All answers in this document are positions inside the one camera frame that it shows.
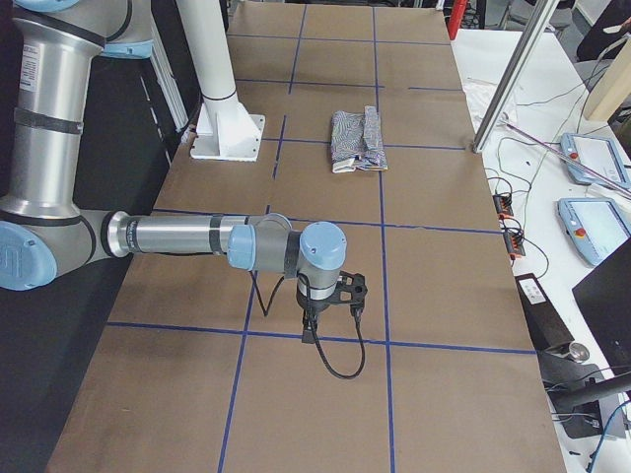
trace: blue joint cap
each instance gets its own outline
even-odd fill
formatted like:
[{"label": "blue joint cap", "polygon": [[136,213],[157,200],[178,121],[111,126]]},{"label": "blue joint cap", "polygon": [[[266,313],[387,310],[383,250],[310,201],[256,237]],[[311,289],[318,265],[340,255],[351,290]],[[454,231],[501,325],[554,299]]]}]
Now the blue joint cap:
[{"label": "blue joint cap", "polygon": [[109,42],[105,45],[101,56],[117,59],[147,59],[151,57],[153,47],[152,39],[140,42]]},{"label": "blue joint cap", "polygon": [[60,12],[61,10],[72,7],[80,1],[81,0],[14,0],[15,4],[19,7],[41,13]]},{"label": "blue joint cap", "polygon": [[251,271],[256,261],[256,231],[252,225],[235,225],[228,238],[228,263]]},{"label": "blue joint cap", "polygon": [[56,275],[57,261],[39,236],[0,222],[0,287],[27,291],[48,284]]},{"label": "blue joint cap", "polygon": [[300,235],[300,250],[316,268],[339,269],[346,259],[346,235],[330,222],[316,222]]}]

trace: folded cloth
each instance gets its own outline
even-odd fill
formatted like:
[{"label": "folded cloth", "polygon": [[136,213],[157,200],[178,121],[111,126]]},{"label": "folded cloth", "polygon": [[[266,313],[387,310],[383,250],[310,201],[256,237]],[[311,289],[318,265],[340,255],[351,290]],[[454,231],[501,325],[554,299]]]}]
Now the folded cloth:
[{"label": "folded cloth", "polygon": [[382,124],[377,109],[367,105],[364,113],[333,113],[331,157],[333,172],[386,170]]}]

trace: cloth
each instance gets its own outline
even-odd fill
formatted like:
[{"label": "cloth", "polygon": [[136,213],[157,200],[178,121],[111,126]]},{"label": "cloth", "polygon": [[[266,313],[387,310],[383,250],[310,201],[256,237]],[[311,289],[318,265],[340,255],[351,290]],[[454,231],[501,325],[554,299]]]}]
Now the cloth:
[{"label": "cloth", "polygon": [[332,124],[333,172],[387,169],[382,123],[376,108],[367,105],[364,113],[336,111]]}]

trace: white desk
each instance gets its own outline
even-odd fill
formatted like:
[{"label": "white desk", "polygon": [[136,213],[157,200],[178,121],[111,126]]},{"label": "white desk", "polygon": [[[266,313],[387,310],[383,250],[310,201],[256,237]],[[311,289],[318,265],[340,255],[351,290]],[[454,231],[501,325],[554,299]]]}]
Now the white desk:
[{"label": "white desk", "polygon": [[[462,81],[476,79],[497,84],[519,38],[520,33],[517,32],[460,30],[453,42],[453,49]],[[546,101],[568,92],[580,83],[579,76],[556,37],[553,34],[545,34],[522,74],[515,92],[516,102],[519,104]],[[584,91],[585,89],[581,86],[568,95],[546,104],[518,106],[518,127],[542,141],[558,142],[562,133],[577,131],[583,101],[587,97]],[[572,109],[577,100],[579,100],[577,105]],[[581,120],[580,132],[587,133],[603,125],[606,123]],[[608,127],[595,135],[614,137]],[[504,136],[524,141],[524,138],[505,128],[496,128],[483,152],[484,165],[498,171],[515,190],[526,189],[525,182],[510,177],[500,170],[497,148],[499,140]],[[527,206],[525,195],[518,193],[514,195],[513,210],[517,220],[522,224],[526,220],[526,237],[538,244],[550,259],[550,268],[540,279],[541,286],[574,338],[589,348],[591,357],[588,363],[606,367],[608,363],[572,296],[572,288],[592,268],[583,262],[568,240],[559,223],[555,207],[559,198],[583,197],[588,189],[571,182],[565,165],[558,158],[550,154],[544,158],[544,155],[545,151],[539,147],[525,146],[510,140],[502,144],[500,154],[502,169],[530,181],[543,159]],[[488,170],[487,173],[489,176],[496,175],[492,170]],[[492,189],[495,188],[497,182],[497,180],[490,181]],[[506,188],[505,184],[500,184],[500,191],[505,191]],[[537,249],[526,243],[526,257],[518,259],[513,269],[516,275],[529,272],[539,275],[544,268],[544,257]],[[611,374],[605,372],[604,376],[610,377]],[[597,438],[569,439],[561,426],[557,426],[557,434],[568,472],[584,473],[589,455],[596,448]],[[571,455],[569,451],[580,452],[581,455]],[[623,471],[631,471],[631,439],[609,440],[604,444],[598,456],[595,472],[619,473]]]}]

